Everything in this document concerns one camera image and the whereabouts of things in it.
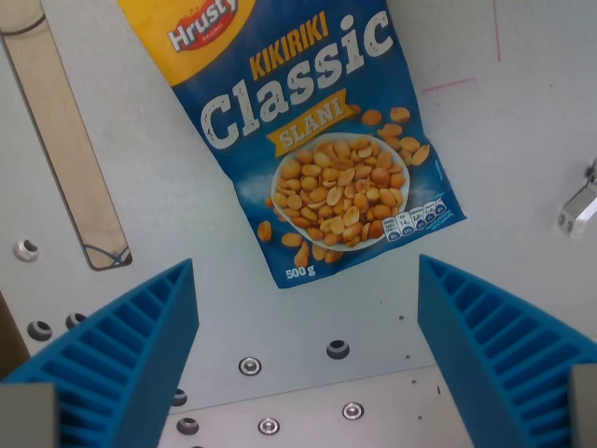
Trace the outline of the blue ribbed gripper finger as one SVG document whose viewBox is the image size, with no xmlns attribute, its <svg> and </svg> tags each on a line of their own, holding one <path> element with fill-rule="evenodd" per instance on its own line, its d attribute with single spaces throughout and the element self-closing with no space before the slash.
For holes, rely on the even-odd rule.
<svg viewBox="0 0 597 448">
<path fill-rule="evenodd" d="M 55 387 L 61 447 L 155 447 L 199 325 L 185 259 L 89 315 L 5 382 Z"/>
<path fill-rule="evenodd" d="M 476 447 L 570 447 L 568 379 L 596 344 L 531 303 L 419 258 L 418 324 Z"/>
</svg>

